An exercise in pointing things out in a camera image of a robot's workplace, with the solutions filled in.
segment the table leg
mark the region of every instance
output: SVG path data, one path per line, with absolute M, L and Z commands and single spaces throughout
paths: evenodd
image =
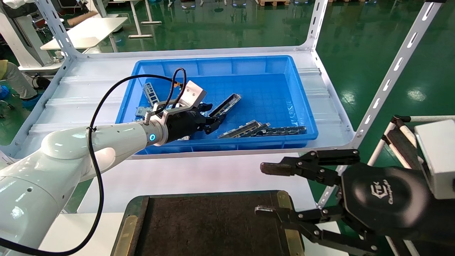
M 118 52 L 117 45 L 115 44 L 115 39 L 112 33 L 109 34 L 109 40 L 111 40 L 112 49 L 114 50 L 114 52 Z
M 145 9 L 147 10 L 148 21 L 143 21 L 141 24 L 161 24 L 161 21 L 153 21 L 152 15 L 150 13 L 150 5 L 148 4 L 148 0 L 145 1 Z
M 137 35 L 129 35 L 129 38 L 142 38 L 142 37 L 152 37 L 152 35 L 143 35 L 141 33 L 141 28 L 139 26 L 139 21 L 137 20 L 136 9 L 134 8 L 133 1 L 130 1 L 131 11 L 133 12 L 134 23 L 136 24 Z

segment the black mat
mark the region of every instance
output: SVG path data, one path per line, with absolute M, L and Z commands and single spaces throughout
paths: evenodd
M 150 198 L 135 255 L 287 255 L 277 222 L 257 217 L 257 205 L 277 206 L 276 191 Z

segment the blue plastic crate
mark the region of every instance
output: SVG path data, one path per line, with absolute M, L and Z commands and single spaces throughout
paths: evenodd
M 197 132 L 189 140 L 174 141 L 161 147 L 150 146 L 137 154 L 167 154 L 181 152 L 302 148 L 318 136 L 294 61 L 290 56 L 254 56 L 200 59 L 171 59 L 138 61 L 132 75 L 154 74 L 172 77 L 183 67 L 188 80 L 207 91 L 204 103 L 216 108 L 233 93 L 242 99 L 227 114 L 219 129 L 209 135 Z M 170 82 L 158 78 L 130 80 L 117 116 L 116 123 L 128 123 L 136 118 L 137 107 L 149 107 L 142 85 L 152 83 L 160 101 L 166 100 Z M 176 98 L 179 90 L 174 90 Z M 251 120 L 270 123 L 270 127 L 306 126 L 306 134 L 225 138 L 218 136 L 238 128 Z

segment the person's leg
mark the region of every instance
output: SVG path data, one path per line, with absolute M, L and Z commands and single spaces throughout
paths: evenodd
M 19 68 L 11 62 L 6 65 L 6 73 L 3 79 L 19 94 L 22 100 L 31 100 L 38 96 L 35 89 L 28 83 Z

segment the wooden pallet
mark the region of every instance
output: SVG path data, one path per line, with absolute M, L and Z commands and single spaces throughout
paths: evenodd
M 284 3 L 284 5 L 289 5 L 289 0 L 259 0 L 259 4 L 264 6 L 266 2 L 272 3 L 273 6 L 277 6 L 278 2 Z

